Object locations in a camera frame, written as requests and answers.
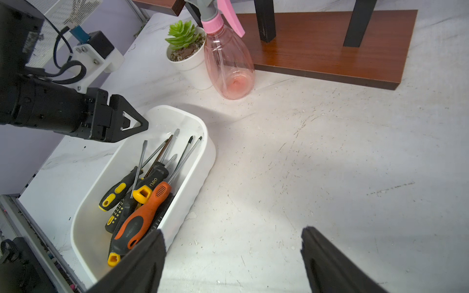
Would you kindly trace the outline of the black yellow stubby screwdriver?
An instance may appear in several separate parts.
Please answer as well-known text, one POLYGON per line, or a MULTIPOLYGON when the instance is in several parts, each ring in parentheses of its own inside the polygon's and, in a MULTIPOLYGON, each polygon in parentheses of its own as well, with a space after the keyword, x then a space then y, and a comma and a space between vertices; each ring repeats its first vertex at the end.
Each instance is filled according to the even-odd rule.
POLYGON ((175 139, 178 137, 180 129, 178 128, 173 135, 171 141, 167 144, 167 148, 163 151, 159 161, 154 165, 154 168, 147 173, 144 179, 137 184, 137 187, 133 191, 133 199, 140 204, 145 204, 150 198, 151 193, 155 187, 166 179, 169 175, 169 167, 171 163, 177 158, 177 155, 173 155, 166 163, 163 160, 169 152, 169 148, 175 139))

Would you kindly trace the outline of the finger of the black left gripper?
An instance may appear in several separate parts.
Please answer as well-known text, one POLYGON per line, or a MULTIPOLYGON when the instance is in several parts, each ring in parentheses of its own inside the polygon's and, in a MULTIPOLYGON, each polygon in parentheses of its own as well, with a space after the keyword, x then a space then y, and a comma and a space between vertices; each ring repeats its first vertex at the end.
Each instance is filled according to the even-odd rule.
POLYGON ((109 106, 112 115, 107 129, 108 142, 119 142, 149 128, 149 122, 123 96, 112 95, 109 106))

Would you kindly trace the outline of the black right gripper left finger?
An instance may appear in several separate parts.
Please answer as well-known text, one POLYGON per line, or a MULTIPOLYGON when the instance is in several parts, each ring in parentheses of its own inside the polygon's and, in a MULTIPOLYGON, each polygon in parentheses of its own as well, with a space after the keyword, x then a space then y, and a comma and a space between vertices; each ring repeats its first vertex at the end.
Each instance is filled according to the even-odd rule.
POLYGON ((90 293, 156 293, 166 258, 161 230, 147 235, 116 267, 88 291, 90 293))

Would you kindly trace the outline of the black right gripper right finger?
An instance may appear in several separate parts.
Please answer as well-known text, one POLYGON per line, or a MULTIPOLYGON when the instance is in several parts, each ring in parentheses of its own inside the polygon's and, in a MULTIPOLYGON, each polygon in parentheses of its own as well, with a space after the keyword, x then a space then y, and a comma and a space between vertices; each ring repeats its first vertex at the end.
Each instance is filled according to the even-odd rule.
POLYGON ((302 231, 301 254, 313 293, 384 293, 315 227, 302 231))

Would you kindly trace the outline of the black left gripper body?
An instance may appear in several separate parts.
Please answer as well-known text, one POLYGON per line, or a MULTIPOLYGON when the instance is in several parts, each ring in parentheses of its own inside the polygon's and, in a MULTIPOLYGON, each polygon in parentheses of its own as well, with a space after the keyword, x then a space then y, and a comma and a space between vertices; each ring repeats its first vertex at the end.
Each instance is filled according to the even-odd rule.
POLYGON ((37 78, 16 76, 1 83, 1 124, 54 131, 96 141, 112 140, 107 92, 86 94, 37 78))

